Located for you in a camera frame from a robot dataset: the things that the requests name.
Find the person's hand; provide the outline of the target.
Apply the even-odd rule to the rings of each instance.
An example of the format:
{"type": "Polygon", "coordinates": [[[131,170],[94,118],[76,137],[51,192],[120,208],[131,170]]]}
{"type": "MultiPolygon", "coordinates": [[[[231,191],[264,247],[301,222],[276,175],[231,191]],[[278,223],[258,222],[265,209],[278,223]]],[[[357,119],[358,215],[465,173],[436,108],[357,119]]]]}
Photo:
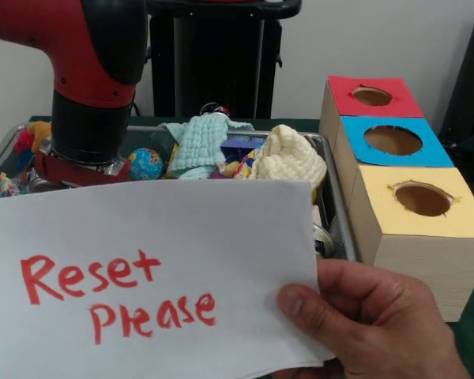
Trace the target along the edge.
{"type": "Polygon", "coordinates": [[[468,378],[430,288],[410,276],[343,260],[318,261],[318,289],[289,284],[278,308],[334,353],[321,368],[274,378],[468,378]]]}

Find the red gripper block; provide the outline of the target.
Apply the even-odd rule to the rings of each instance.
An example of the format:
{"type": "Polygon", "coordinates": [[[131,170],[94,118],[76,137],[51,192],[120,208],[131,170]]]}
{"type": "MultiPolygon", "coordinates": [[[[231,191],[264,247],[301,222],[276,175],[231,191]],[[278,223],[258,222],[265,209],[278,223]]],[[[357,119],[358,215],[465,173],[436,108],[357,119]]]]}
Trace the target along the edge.
{"type": "Polygon", "coordinates": [[[104,166],[82,166],[43,152],[38,152],[35,159],[36,172],[42,179],[72,187],[129,182],[130,168],[131,162],[123,158],[104,166]]]}

